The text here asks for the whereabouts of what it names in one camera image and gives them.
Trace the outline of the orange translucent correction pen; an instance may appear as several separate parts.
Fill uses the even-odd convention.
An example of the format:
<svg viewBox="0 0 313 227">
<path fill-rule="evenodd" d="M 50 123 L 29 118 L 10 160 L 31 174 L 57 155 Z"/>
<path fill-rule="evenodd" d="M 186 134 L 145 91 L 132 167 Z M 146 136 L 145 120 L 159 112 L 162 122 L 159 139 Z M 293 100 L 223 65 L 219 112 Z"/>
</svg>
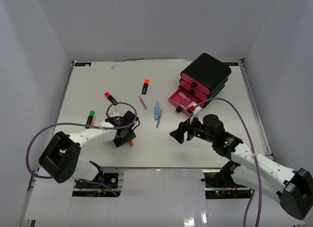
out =
<svg viewBox="0 0 313 227">
<path fill-rule="evenodd" d="M 131 146 L 131 147 L 134 147 L 134 142 L 132 140 L 128 141 L 128 144 Z"/>
</svg>

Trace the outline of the pink translucent correction pen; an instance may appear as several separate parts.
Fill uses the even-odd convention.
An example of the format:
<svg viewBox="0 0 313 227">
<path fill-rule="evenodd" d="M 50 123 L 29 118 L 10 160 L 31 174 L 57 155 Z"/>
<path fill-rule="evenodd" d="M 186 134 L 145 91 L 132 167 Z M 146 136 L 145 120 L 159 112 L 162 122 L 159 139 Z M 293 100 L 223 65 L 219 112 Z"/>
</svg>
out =
<svg viewBox="0 0 313 227">
<path fill-rule="evenodd" d="M 186 101 L 191 102 L 191 100 L 183 92 L 179 92 L 178 95 Z"/>
</svg>

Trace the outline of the black pink drawer organizer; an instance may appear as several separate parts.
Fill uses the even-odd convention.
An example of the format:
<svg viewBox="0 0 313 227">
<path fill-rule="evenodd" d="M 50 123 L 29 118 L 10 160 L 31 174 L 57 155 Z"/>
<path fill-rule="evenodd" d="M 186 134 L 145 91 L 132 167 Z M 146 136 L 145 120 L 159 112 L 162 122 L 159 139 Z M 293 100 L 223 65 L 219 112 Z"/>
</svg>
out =
<svg viewBox="0 0 313 227">
<path fill-rule="evenodd" d="M 179 87 L 168 100 L 175 106 L 177 113 L 190 117 L 188 106 L 215 97 L 225 87 L 230 74 L 229 66 L 202 53 L 180 73 Z M 191 102 L 181 98 L 179 92 L 183 92 Z"/>
</svg>

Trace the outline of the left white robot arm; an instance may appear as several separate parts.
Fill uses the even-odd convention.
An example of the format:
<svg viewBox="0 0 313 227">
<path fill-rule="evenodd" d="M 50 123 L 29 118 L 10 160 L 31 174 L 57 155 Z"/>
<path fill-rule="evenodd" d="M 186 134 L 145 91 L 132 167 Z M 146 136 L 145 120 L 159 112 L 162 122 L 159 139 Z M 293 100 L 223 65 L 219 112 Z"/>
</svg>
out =
<svg viewBox="0 0 313 227">
<path fill-rule="evenodd" d="M 116 147 L 128 143 L 136 137 L 137 123 L 139 118 L 127 111 L 123 116 L 111 115 L 98 129 L 90 127 L 69 135 L 57 132 L 40 156 L 39 164 L 57 183 L 74 178 L 99 187 L 103 183 L 102 167 L 94 161 L 80 160 L 80 155 L 104 142 L 111 141 Z"/>
</svg>

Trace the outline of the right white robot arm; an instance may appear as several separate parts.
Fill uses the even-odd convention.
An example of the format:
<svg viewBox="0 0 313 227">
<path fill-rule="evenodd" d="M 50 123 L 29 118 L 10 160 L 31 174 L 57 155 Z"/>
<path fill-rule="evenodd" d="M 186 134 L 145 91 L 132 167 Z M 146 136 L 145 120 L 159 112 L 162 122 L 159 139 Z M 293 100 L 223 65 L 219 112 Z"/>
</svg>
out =
<svg viewBox="0 0 313 227">
<path fill-rule="evenodd" d="M 294 170 L 254 153 L 241 139 L 224 129 L 217 115 L 208 114 L 202 121 L 195 117 L 181 122 L 170 136 L 178 143 L 194 137 L 210 142 L 218 155 L 229 160 L 220 171 L 224 186 L 239 184 L 254 189 L 298 220 L 304 220 L 312 209 L 313 177 L 309 171 Z"/>
</svg>

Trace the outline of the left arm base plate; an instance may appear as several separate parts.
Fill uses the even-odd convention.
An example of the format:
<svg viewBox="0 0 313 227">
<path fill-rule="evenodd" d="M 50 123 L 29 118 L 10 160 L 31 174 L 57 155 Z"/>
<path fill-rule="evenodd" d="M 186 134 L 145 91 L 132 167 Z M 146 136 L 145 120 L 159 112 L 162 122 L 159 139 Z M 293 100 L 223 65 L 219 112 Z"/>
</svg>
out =
<svg viewBox="0 0 313 227">
<path fill-rule="evenodd" d="M 98 179 L 98 183 L 105 184 L 111 189 L 118 188 L 118 180 L 119 180 L 119 174 L 118 173 L 104 173 L 103 177 Z M 103 188 L 102 186 L 85 183 L 85 182 L 76 182 L 75 188 L 83 189 L 83 188 Z"/>
</svg>

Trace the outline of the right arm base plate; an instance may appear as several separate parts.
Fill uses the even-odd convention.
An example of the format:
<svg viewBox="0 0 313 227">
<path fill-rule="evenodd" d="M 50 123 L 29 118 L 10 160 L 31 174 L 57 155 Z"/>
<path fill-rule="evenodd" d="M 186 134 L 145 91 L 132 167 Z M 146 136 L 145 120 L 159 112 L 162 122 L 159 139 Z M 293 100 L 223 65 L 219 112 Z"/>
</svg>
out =
<svg viewBox="0 0 313 227">
<path fill-rule="evenodd" d="M 236 184 L 230 175 L 225 175 L 220 170 L 206 170 L 201 181 L 205 183 L 207 188 L 247 188 Z"/>
</svg>

